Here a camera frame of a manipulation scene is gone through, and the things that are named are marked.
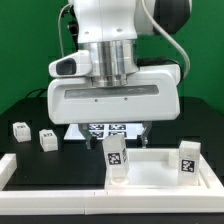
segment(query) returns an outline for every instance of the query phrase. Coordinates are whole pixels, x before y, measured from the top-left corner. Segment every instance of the white base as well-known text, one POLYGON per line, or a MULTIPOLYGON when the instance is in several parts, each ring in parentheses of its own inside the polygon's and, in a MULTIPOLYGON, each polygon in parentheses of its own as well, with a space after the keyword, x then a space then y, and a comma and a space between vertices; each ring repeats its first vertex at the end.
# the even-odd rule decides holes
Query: white base
POLYGON ((203 157, 200 186, 177 186, 176 171, 167 167, 169 149, 127 151, 129 185, 106 183, 105 190, 87 191, 0 192, 0 215, 224 212, 223 186, 203 157), (144 172, 138 164, 145 166, 144 172), (145 171, 152 167, 157 174, 145 171))
MULTIPOLYGON (((138 135, 141 135, 144 128, 142 127, 142 124, 138 124, 138 123, 122 123, 122 125, 124 125, 124 129, 113 129, 110 130, 110 124, 102 124, 104 125, 104 129, 103 130, 99 130, 99 129, 89 129, 90 133, 92 133, 92 135, 94 137, 97 137, 97 139, 102 140, 105 139, 107 136, 110 135, 110 133, 120 133, 123 134, 125 136, 125 139, 129 139, 129 140, 133 140, 133 139, 137 139, 138 135)), ((70 124, 69 128, 65 134, 64 140, 84 140, 85 138, 83 137, 83 135, 81 134, 81 132, 79 131, 79 127, 78 124, 70 124)))

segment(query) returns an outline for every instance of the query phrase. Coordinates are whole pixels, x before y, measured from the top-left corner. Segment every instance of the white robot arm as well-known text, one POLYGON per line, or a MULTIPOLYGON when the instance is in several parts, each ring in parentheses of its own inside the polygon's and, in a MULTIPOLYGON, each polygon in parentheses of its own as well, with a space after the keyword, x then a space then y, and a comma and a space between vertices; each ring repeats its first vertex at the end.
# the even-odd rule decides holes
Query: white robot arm
POLYGON ((180 112, 180 67, 139 67, 134 46, 137 35, 158 33, 151 15, 167 32, 177 32, 190 17, 191 0, 69 4, 78 20, 79 51, 49 66, 56 78, 48 88, 51 120, 88 124, 175 119, 180 112))

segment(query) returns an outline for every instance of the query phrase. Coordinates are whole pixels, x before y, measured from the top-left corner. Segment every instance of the small white cube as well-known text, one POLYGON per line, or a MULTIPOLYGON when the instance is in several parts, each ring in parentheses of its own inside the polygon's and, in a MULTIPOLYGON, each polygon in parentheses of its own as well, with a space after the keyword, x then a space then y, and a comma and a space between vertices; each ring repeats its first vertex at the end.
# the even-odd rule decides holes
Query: small white cube
POLYGON ((103 149, 110 178, 127 178, 129 162, 124 136, 113 135, 106 137, 103 140, 103 149))
POLYGON ((58 140, 57 136, 52 130, 42 130, 39 132, 40 144, 44 152, 56 151, 58 150, 58 140))
POLYGON ((18 142, 26 142, 31 140, 30 128, 25 122, 14 123, 13 134, 18 142))
POLYGON ((201 143, 182 141, 179 147, 179 172, 180 185, 197 186, 199 178, 201 143))

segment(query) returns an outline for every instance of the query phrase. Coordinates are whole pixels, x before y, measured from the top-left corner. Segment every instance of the black table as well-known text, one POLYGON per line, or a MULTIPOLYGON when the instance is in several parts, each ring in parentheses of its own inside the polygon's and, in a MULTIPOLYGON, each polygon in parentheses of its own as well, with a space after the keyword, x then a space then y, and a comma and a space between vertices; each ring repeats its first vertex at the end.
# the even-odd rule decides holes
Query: black table
MULTIPOLYGON (((181 114, 175 121, 153 122, 149 147, 178 147, 182 140, 202 143, 202 155, 224 183, 224 118, 198 98, 180 98, 181 114)), ((4 190, 102 189, 105 162, 101 142, 87 150, 84 141, 64 141, 66 125, 54 125, 48 117, 46 98, 17 102, 0 116, 0 155, 16 153, 18 168, 4 190), (12 124, 26 122, 32 141, 17 143, 12 124), (59 150, 44 153, 39 131, 53 129, 59 150)), ((135 141, 127 142, 136 147, 135 141)), ((129 214, 95 216, 2 216, 0 223, 224 223, 223 214, 129 214)))

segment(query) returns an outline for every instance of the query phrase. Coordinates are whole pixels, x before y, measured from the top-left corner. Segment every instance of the green background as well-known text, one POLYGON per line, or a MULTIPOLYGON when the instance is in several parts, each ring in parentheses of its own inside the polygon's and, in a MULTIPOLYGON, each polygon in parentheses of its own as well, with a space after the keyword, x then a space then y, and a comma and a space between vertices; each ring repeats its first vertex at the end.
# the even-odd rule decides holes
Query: green background
MULTIPOLYGON (((60 58, 57 19, 66 0, 0 1, 0 113, 29 91, 47 87, 48 64, 60 58)), ((178 87, 180 95, 204 99, 224 115, 224 1, 193 0, 188 23, 174 38, 188 52, 191 72, 178 87)), ((62 22, 65 53, 73 51, 62 22)), ((160 36, 139 37, 138 56, 167 56, 182 62, 160 36)))

